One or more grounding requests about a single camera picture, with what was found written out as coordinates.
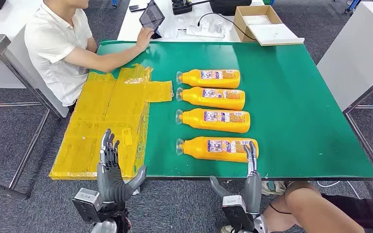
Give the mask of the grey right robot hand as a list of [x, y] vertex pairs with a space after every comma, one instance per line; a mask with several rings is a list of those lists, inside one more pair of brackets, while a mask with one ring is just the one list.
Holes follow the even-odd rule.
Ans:
[[[245, 215], [253, 220], [260, 216], [260, 203], [261, 203], [261, 176], [257, 171], [257, 158], [256, 158], [256, 147], [253, 141], [250, 141], [248, 145], [244, 145], [244, 150], [247, 156], [248, 172], [247, 178], [244, 184], [244, 192], [242, 203], [245, 204], [246, 210]], [[230, 196], [231, 194], [223, 188], [218, 179], [215, 176], [209, 177], [212, 189], [221, 198]], [[224, 212], [226, 216], [238, 216], [238, 210], [227, 210]]]

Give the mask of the seated person's right hand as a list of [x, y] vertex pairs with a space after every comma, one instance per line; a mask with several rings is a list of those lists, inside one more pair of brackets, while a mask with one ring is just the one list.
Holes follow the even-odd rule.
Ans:
[[152, 28], [142, 27], [137, 37], [136, 47], [140, 51], [144, 51], [148, 47], [153, 34], [154, 30]]

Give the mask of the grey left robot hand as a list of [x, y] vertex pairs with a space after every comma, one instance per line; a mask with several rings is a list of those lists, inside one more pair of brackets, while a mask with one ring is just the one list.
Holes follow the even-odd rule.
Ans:
[[119, 140], [107, 129], [101, 139], [100, 161], [97, 164], [98, 191], [105, 202], [126, 202], [140, 188], [147, 176], [142, 165], [136, 176], [125, 183], [119, 166]]

